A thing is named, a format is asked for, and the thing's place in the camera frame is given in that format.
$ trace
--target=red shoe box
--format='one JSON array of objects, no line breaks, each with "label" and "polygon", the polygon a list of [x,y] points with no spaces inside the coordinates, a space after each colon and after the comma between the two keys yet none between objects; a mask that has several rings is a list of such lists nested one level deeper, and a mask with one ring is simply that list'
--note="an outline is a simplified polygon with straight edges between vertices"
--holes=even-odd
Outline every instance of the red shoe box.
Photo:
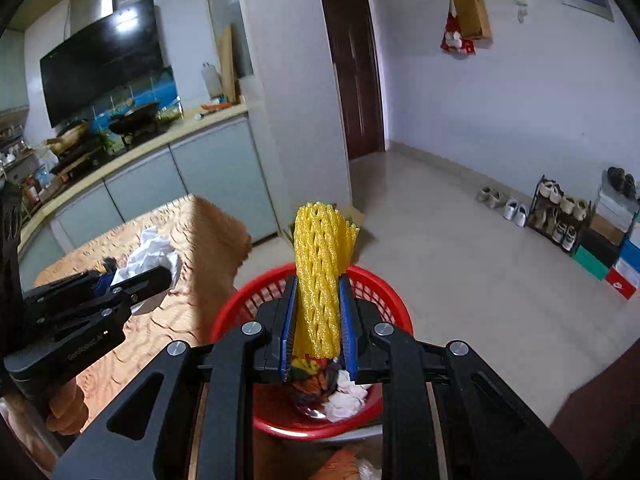
[{"label": "red shoe box", "polygon": [[636,293],[636,288],[629,283],[625,277],[616,269],[611,267],[609,273],[604,278],[613,288],[615,288],[625,298],[629,299]]}]

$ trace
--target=brown door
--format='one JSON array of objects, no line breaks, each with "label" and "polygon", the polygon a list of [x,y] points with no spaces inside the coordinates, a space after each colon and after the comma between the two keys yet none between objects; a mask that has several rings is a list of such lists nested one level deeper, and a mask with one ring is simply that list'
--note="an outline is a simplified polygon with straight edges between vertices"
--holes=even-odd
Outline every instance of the brown door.
[{"label": "brown door", "polygon": [[368,0],[322,0],[349,159],[384,150],[380,83]]}]

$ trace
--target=red bag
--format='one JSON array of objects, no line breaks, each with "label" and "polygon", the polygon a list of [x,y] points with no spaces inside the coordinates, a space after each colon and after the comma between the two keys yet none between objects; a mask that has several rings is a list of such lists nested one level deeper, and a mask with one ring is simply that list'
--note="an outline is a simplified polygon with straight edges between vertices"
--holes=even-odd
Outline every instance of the red bag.
[{"label": "red bag", "polygon": [[444,27],[444,35],[440,48],[451,54],[475,54],[474,42],[465,40],[460,33],[460,24],[453,15],[453,0],[449,0],[449,14],[447,15],[447,25]]}]

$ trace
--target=stack of shoe boxes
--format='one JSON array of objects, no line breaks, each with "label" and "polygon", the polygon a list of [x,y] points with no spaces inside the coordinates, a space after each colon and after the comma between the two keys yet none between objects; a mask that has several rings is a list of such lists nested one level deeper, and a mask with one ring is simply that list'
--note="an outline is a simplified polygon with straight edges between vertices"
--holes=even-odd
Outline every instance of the stack of shoe boxes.
[{"label": "stack of shoe boxes", "polygon": [[620,255],[625,234],[638,212],[638,202],[617,192],[602,173],[595,213],[589,227],[582,230],[574,259],[599,280],[604,279]]},{"label": "stack of shoe boxes", "polygon": [[640,299],[640,225],[637,223],[625,239],[620,258],[606,280],[628,300],[633,297]]}]

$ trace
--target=yellow foam fruit net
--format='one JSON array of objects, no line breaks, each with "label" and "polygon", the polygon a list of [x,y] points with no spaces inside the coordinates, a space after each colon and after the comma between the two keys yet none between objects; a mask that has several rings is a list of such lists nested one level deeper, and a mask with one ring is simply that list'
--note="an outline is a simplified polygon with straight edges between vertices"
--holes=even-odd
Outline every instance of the yellow foam fruit net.
[{"label": "yellow foam fruit net", "polygon": [[293,235],[298,276],[294,355],[340,355],[338,277],[351,261],[358,231],[330,205],[316,202],[298,209]]}]

